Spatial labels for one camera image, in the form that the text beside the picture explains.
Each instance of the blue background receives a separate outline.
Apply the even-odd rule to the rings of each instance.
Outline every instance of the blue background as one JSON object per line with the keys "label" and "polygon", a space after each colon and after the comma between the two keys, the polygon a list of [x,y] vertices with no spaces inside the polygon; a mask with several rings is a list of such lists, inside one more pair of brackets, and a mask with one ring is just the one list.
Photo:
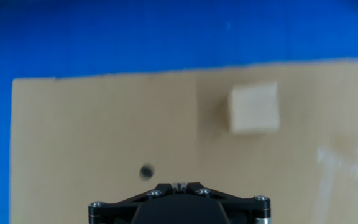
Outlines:
{"label": "blue background", "polygon": [[358,0],[0,0],[0,223],[14,78],[357,56]]}

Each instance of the wooden block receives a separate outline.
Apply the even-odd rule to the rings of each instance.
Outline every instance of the wooden block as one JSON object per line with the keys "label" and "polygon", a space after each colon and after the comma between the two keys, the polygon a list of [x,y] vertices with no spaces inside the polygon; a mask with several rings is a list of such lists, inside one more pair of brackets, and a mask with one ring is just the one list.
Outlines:
{"label": "wooden block", "polygon": [[229,94],[229,114],[233,134],[277,131],[277,82],[234,86]]}

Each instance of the cardboard sheet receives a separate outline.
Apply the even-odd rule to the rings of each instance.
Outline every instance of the cardboard sheet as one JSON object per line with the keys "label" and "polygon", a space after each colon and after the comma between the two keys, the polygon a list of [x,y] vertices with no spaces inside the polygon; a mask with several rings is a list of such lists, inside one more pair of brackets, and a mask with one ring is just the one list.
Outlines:
{"label": "cardboard sheet", "polygon": [[[232,136],[230,89],[264,81],[280,130]],[[12,224],[86,223],[93,201],[192,181],[270,197],[274,223],[358,223],[358,61],[14,81]]]}

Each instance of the screw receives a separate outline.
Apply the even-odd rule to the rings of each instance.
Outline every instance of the screw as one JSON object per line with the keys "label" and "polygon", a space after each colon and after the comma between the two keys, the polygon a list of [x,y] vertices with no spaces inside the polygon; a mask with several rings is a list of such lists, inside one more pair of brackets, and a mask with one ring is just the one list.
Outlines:
{"label": "screw", "polygon": [[255,196],[255,200],[258,200],[258,201],[266,201],[268,199],[269,199],[268,197],[265,197],[263,195]]}
{"label": "screw", "polygon": [[162,194],[161,190],[152,190],[147,193],[147,196],[159,196],[160,194]]}
{"label": "screw", "polygon": [[196,193],[198,193],[198,194],[209,194],[209,193],[211,193],[211,190],[210,189],[198,189],[196,191]]}
{"label": "screw", "polygon": [[102,205],[104,205],[104,202],[93,202],[90,204],[90,206],[92,207],[102,207]]}

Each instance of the small black hole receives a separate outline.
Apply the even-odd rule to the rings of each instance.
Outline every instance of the small black hole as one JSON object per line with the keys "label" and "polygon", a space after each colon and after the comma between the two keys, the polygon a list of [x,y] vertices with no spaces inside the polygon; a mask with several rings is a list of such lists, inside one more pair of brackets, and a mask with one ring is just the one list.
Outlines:
{"label": "small black hole", "polygon": [[145,164],[140,168],[139,176],[142,180],[150,180],[154,175],[154,167],[150,164]]}

